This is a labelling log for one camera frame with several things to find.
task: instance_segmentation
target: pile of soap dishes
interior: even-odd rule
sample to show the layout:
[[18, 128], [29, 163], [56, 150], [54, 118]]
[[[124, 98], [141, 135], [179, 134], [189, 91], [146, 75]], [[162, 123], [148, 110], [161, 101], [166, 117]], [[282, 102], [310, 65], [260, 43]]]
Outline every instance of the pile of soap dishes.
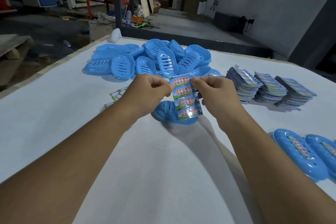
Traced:
[[279, 128], [271, 133], [292, 161], [314, 182], [328, 177], [336, 183], [336, 142], [325, 137]]
[[117, 79], [129, 79], [135, 74], [152, 74], [168, 78], [192, 73], [192, 76], [220, 75], [209, 67], [211, 53], [193, 44], [185, 50], [175, 41], [151, 39], [139, 47], [136, 44], [104, 44], [96, 48], [92, 61], [84, 67], [87, 74], [112, 74]]

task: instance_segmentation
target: wooden pallet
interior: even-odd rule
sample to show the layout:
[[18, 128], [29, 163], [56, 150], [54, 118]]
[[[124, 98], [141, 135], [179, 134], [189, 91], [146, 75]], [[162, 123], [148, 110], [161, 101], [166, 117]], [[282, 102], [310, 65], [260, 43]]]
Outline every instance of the wooden pallet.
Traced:
[[30, 36], [0, 35], [0, 88], [6, 88], [33, 44]]

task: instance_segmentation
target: water bottle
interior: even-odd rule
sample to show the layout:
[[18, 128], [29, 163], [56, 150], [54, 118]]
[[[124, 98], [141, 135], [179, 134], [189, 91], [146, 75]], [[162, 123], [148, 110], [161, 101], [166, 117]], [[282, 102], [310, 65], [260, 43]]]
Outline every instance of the water bottle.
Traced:
[[128, 11], [126, 12], [126, 24], [127, 24], [127, 25], [131, 25], [131, 17], [132, 17], [132, 13], [131, 13], [130, 10], [128, 10]]

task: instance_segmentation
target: white tabletop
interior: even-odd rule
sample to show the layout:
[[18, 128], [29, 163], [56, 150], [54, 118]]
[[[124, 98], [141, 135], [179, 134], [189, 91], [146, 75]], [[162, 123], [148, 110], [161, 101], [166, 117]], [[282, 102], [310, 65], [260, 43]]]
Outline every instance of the white tabletop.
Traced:
[[[111, 102], [111, 92], [131, 82], [82, 73], [94, 50], [86, 50], [0, 100], [0, 182], [79, 129]], [[266, 132], [286, 128], [301, 135], [335, 138], [332, 96], [336, 84], [291, 64], [211, 54], [210, 66], [222, 74], [237, 64], [251, 73], [294, 78], [317, 93], [301, 112], [244, 105]], [[252, 219], [258, 223], [258, 208], [246, 180], [236, 173], [232, 145], [205, 107], [203, 113], [190, 126], [162, 124], [151, 115], [138, 120], [111, 154], [74, 223], [246, 224]], [[318, 186], [336, 200], [333, 182], [325, 180]]]

